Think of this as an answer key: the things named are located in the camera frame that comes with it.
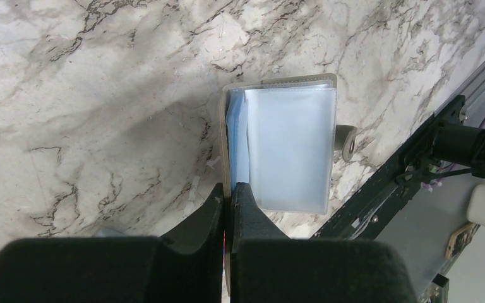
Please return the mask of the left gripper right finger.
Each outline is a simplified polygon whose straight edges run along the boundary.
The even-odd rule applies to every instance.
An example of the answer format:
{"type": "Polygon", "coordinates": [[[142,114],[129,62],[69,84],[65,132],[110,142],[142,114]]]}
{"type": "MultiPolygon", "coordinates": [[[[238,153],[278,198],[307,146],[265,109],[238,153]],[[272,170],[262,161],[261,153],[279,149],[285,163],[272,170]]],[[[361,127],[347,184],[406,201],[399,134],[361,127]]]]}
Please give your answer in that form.
{"type": "Polygon", "coordinates": [[[288,237],[258,207],[251,186],[239,182],[230,206],[230,296],[260,302],[277,268],[273,245],[288,237]]]}

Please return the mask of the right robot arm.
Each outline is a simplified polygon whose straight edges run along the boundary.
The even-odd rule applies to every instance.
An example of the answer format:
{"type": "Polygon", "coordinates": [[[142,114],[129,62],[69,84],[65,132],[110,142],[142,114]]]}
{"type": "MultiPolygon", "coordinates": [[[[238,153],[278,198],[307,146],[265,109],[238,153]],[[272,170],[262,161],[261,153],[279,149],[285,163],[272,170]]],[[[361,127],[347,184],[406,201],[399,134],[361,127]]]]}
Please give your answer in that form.
{"type": "MultiPolygon", "coordinates": [[[[445,124],[436,132],[431,157],[467,167],[472,176],[485,179],[485,129],[445,124]]],[[[473,189],[466,217],[485,227],[485,184],[473,189]]]]}

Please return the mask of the grey card holder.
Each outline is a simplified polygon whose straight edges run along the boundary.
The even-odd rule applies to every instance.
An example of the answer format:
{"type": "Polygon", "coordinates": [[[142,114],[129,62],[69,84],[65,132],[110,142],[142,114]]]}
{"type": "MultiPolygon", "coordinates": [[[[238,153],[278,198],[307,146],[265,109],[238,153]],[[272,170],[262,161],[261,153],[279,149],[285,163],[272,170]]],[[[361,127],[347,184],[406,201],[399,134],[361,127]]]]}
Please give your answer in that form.
{"type": "Polygon", "coordinates": [[[333,73],[226,85],[219,102],[224,196],[248,184],[266,211],[325,214],[333,155],[352,158],[356,127],[337,123],[333,73]]]}

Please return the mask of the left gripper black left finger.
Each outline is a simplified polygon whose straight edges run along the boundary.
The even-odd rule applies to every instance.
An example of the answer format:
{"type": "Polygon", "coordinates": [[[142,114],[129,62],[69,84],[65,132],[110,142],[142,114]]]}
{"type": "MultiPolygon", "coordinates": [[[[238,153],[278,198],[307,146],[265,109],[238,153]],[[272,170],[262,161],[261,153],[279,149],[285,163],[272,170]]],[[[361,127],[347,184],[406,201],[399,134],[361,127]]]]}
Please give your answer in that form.
{"type": "Polygon", "coordinates": [[[160,238],[160,298],[168,302],[220,302],[224,257],[224,192],[216,184],[205,202],[160,238]]]}

